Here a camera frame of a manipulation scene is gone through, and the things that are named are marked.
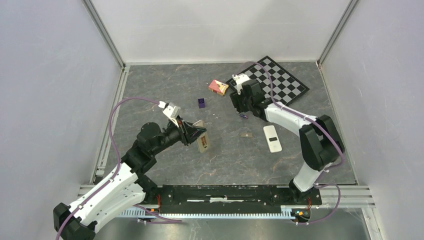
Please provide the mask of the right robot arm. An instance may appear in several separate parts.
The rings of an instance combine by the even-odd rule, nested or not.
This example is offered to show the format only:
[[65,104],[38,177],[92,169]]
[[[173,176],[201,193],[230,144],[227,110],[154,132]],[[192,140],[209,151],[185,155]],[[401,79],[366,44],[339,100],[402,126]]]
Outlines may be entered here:
[[251,112],[299,137],[304,163],[289,183],[288,196],[293,203],[302,204],[322,172],[337,159],[345,160],[345,146],[334,121],[328,115],[307,115],[266,97],[260,83],[245,74],[233,75],[229,84],[234,88],[230,99],[237,112]]

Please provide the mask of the red and white remote control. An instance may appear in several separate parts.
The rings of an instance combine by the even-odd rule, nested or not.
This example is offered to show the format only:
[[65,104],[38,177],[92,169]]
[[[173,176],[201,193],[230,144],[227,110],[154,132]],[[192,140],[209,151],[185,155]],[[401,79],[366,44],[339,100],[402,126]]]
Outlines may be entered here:
[[278,138],[277,131],[273,125],[267,125],[263,127],[263,132],[266,138],[266,142],[271,153],[278,153],[282,151],[282,145]]

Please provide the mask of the beige battery cover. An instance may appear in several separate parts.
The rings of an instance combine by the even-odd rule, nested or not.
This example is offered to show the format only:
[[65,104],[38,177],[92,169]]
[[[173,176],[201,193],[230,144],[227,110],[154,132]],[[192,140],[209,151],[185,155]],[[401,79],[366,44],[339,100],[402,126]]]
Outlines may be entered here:
[[250,133],[250,132],[242,132],[242,133],[240,134],[240,136],[241,136],[242,138],[252,138],[252,137],[253,137],[253,134],[252,134],[252,133]]

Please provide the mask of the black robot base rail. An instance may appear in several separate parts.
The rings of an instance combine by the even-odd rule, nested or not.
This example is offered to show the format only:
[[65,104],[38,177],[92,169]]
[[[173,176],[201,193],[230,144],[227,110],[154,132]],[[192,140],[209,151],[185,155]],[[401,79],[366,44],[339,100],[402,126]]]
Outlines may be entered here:
[[148,209],[169,219],[289,219],[323,203],[319,189],[298,193],[292,183],[151,186],[142,201],[123,217],[153,218]]

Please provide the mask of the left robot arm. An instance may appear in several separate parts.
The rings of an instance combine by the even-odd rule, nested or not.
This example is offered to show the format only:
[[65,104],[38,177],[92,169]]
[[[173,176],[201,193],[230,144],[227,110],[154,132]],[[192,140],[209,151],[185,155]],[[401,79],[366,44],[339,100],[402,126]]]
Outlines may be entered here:
[[155,122],[144,124],[132,147],[106,178],[71,204],[59,203],[53,209],[56,239],[92,240],[124,210],[142,202],[153,203],[158,186],[146,172],[157,163],[156,155],[177,142],[190,145],[206,131],[180,117],[176,122],[168,121],[163,129]]

